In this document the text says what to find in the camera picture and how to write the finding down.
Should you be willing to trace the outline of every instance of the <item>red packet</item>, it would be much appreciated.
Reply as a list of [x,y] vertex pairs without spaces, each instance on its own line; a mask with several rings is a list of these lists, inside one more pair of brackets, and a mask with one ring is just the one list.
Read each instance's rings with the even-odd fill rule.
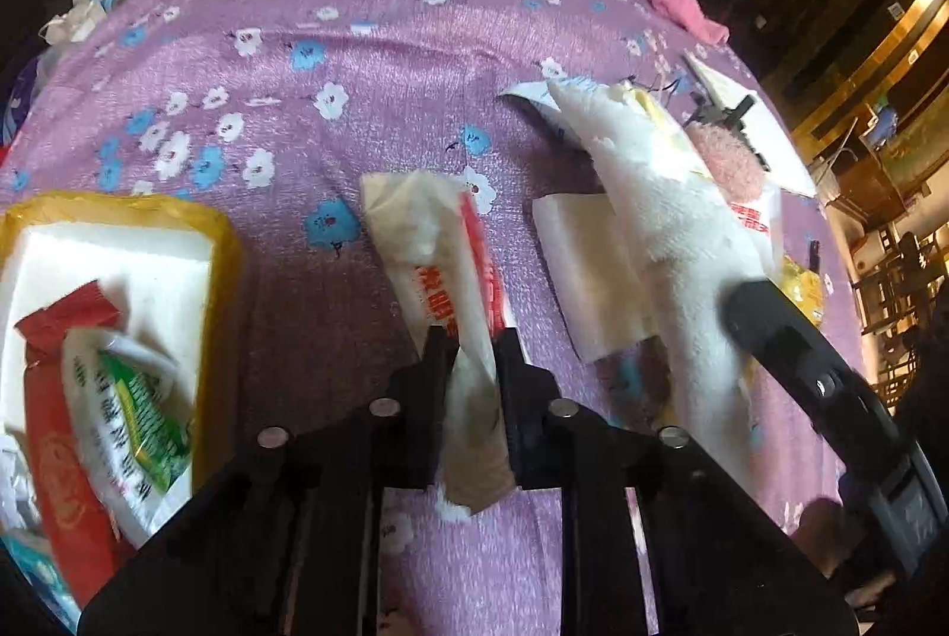
[[120,312],[98,282],[16,323],[27,340],[27,458],[43,527],[73,598],[85,606],[134,552],[116,535],[76,454],[63,394],[63,337],[73,327],[114,327]]

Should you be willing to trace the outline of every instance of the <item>table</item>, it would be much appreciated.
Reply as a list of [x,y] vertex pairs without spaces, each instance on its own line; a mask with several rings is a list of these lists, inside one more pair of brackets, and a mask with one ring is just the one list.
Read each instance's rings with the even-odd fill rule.
[[[646,0],[129,0],[38,98],[0,171],[0,200],[54,187],[161,192],[226,211],[255,265],[241,387],[242,429],[254,435],[335,421],[414,360],[359,223],[359,175],[463,174],[479,187],[530,358],[566,396],[631,423],[617,376],[631,364],[655,373],[649,350],[580,364],[530,222],[534,198],[598,190],[590,162],[497,94],[558,68],[647,85],[665,75],[681,79],[668,106],[685,117],[685,49],[757,86],[731,49],[696,44]],[[824,332],[859,365],[829,226],[813,201],[785,195],[783,209],[787,252],[803,262],[811,240],[822,244]],[[791,530],[805,503],[835,494],[837,462],[773,380],[756,383],[753,402],[757,499]],[[433,492],[386,498],[390,633],[558,632],[557,494],[515,492],[457,523],[435,515]]]

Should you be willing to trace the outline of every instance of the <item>green packet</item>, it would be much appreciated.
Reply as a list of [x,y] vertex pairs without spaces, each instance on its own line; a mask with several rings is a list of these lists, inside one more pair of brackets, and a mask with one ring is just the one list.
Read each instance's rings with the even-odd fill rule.
[[188,437],[184,428],[161,413],[152,387],[157,380],[104,350],[101,368],[115,386],[132,454],[158,489],[167,492],[188,467]]

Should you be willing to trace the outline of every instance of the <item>pink cloth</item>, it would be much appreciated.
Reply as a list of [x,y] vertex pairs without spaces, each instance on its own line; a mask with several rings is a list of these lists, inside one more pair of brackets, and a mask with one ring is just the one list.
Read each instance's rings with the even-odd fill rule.
[[649,0],[656,12],[682,26],[706,44],[728,41],[728,28],[705,17],[697,0]]

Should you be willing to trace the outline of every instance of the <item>pink plush ball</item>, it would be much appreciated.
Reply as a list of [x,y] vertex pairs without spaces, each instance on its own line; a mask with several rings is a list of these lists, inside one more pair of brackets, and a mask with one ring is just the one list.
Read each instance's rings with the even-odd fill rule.
[[712,124],[693,122],[685,132],[729,202],[751,202],[761,197],[765,171],[742,141]]

